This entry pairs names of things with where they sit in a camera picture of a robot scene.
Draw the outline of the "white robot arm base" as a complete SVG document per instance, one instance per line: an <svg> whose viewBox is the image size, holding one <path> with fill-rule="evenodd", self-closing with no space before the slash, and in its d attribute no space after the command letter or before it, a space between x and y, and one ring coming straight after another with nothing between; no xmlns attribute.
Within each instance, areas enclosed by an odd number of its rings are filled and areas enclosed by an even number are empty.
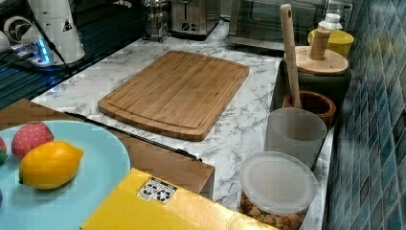
<svg viewBox="0 0 406 230"><path fill-rule="evenodd" d="M3 30L19 56L38 67L67 65L81 60L85 51L79 40L69 0L1 0L1 9L28 2L28 16L12 16Z"/></svg>

